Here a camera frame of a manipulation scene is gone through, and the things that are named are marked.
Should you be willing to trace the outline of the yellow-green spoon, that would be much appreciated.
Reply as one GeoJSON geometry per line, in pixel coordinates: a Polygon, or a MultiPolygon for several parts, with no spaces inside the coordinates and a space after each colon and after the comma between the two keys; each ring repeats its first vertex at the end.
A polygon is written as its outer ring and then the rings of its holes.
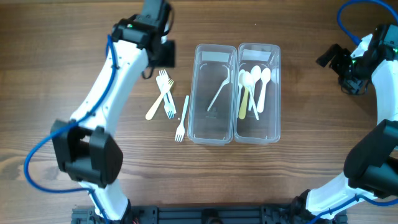
{"type": "Polygon", "coordinates": [[[249,90],[246,86],[244,86],[244,95],[241,101],[241,106],[239,109],[239,114],[238,114],[238,118],[239,119],[244,119],[246,117],[246,111],[247,111],[247,107],[248,107],[248,94],[249,94],[249,90]]]}

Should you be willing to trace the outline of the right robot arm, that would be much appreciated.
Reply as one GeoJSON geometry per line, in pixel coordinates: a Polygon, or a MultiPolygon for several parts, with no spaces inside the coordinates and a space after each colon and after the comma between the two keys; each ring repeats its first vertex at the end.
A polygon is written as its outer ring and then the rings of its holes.
{"type": "Polygon", "coordinates": [[[397,26],[381,24],[363,37],[350,52],[332,45],[317,58],[338,74],[338,83],[349,93],[373,84],[377,125],[348,153],[341,174],[327,184],[306,190],[289,209],[291,223],[332,223],[338,213],[358,203],[378,207],[397,204],[397,26]]]}

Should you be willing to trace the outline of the yellow fork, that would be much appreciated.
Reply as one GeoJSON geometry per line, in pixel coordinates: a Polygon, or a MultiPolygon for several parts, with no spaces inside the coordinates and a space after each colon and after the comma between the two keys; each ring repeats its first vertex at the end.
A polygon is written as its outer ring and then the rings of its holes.
{"type": "Polygon", "coordinates": [[[160,105],[160,103],[161,103],[163,97],[164,97],[164,96],[167,94],[167,92],[171,89],[171,87],[172,87],[173,84],[174,84],[174,81],[173,81],[171,78],[169,78],[169,79],[167,80],[167,82],[164,83],[164,85],[162,86],[162,88],[161,88],[161,90],[160,90],[160,95],[159,95],[159,97],[156,99],[156,101],[155,101],[154,104],[151,106],[151,108],[149,109],[149,111],[147,112],[147,114],[146,114],[146,116],[145,116],[146,120],[151,120],[151,119],[154,117],[154,115],[155,115],[155,113],[156,113],[156,111],[157,111],[157,109],[158,109],[158,107],[159,107],[159,105],[160,105]]]}

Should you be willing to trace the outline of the white spoon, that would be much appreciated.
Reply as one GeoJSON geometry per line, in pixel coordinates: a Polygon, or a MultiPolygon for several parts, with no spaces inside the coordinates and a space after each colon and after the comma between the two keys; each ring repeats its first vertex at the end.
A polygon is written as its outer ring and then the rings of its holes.
{"type": "Polygon", "coordinates": [[[259,95],[259,99],[257,101],[257,112],[258,113],[262,113],[264,111],[266,88],[267,88],[267,84],[270,80],[271,80],[271,70],[270,70],[270,68],[265,68],[261,72],[262,88],[261,88],[261,92],[259,95]]]}
{"type": "Polygon", "coordinates": [[[254,80],[249,72],[245,72],[243,75],[243,85],[249,90],[250,100],[252,104],[252,110],[257,120],[259,120],[259,115],[257,112],[256,104],[254,101],[254,80]]]}
{"type": "Polygon", "coordinates": [[[255,95],[256,83],[261,78],[261,68],[260,68],[260,66],[256,65],[256,66],[254,66],[251,69],[251,76],[252,76],[252,79],[253,79],[252,93],[253,93],[253,95],[255,95]]]}

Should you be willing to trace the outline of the white spoon top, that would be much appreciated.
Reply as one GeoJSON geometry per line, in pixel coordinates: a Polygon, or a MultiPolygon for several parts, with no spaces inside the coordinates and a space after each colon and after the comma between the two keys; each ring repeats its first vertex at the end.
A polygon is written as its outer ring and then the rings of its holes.
{"type": "Polygon", "coordinates": [[[252,76],[252,79],[253,79],[252,93],[253,93],[253,95],[255,95],[256,83],[261,78],[261,68],[260,68],[260,66],[256,65],[256,66],[254,66],[251,69],[251,76],[252,76]]]}

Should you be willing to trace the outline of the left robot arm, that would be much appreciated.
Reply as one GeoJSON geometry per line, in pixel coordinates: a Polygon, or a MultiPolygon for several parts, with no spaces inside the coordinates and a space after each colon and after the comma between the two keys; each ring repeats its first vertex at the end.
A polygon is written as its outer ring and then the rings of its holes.
{"type": "Polygon", "coordinates": [[[119,116],[146,68],[173,67],[167,40],[174,14],[167,1],[145,1],[141,13],[121,19],[107,36],[106,60],[92,89],[69,121],[56,120],[51,138],[60,171],[87,190],[102,223],[129,223],[131,204],[118,174],[123,153],[113,139],[119,116]]]}

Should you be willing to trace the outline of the white spoon lone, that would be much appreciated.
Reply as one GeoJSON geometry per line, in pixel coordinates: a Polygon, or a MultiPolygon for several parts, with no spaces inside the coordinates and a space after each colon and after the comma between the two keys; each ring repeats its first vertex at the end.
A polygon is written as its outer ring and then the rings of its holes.
{"type": "Polygon", "coordinates": [[[241,78],[242,78],[242,76],[245,74],[245,70],[240,70],[239,71],[239,74],[238,74],[238,110],[239,110],[239,108],[240,108],[240,100],[241,100],[241,90],[242,90],[242,87],[243,87],[243,84],[242,84],[242,81],[241,81],[241,78]]]}

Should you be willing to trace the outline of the white fork pile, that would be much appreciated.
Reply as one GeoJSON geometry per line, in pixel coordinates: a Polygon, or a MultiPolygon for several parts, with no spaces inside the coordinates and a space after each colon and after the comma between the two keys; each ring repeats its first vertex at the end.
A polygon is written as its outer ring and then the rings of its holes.
{"type": "MultiPolygon", "coordinates": [[[[159,71],[159,75],[160,75],[161,79],[163,79],[163,81],[165,81],[165,82],[169,79],[169,76],[168,76],[167,71],[165,69],[160,70],[159,71]]],[[[167,97],[168,97],[168,100],[169,100],[169,104],[171,105],[171,107],[173,109],[173,113],[176,114],[177,111],[176,111],[174,100],[172,98],[172,94],[171,94],[170,91],[167,92],[167,97]]]]}

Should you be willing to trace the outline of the clear plastic container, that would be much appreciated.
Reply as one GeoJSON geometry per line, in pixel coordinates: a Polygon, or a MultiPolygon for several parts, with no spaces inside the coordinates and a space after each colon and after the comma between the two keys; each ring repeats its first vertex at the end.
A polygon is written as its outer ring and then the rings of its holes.
{"type": "Polygon", "coordinates": [[[200,44],[195,49],[191,100],[188,114],[188,138],[195,144],[224,146],[233,138],[234,81],[236,48],[230,45],[200,44]],[[207,111],[230,69],[225,85],[207,111]]]}
{"type": "MultiPolygon", "coordinates": [[[[250,96],[248,95],[248,107],[246,117],[235,119],[235,141],[246,144],[270,144],[280,139],[281,124],[281,51],[274,44],[242,43],[238,48],[238,72],[245,70],[251,73],[254,66],[260,66],[261,72],[265,68],[271,70],[271,80],[267,84],[264,111],[258,113],[256,119],[252,110],[250,96]]],[[[261,79],[257,81],[254,101],[257,101],[262,88],[261,79]]],[[[244,87],[241,90],[241,101],[244,95],[244,87]]]]}

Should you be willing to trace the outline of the light blue fork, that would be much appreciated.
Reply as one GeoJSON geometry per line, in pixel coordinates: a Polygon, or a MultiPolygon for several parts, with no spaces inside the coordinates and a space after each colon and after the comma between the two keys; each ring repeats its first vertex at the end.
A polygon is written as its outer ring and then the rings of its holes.
{"type": "MultiPolygon", "coordinates": [[[[163,78],[161,78],[160,76],[157,76],[156,82],[159,87],[159,90],[162,91],[162,89],[164,87],[163,78]]],[[[166,113],[168,119],[173,119],[174,118],[174,110],[172,109],[172,105],[170,104],[170,101],[169,101],[167,95],[164,95],[163,100],[164,100],[164,110],[165,110],[165,113],[166,113]]]]}

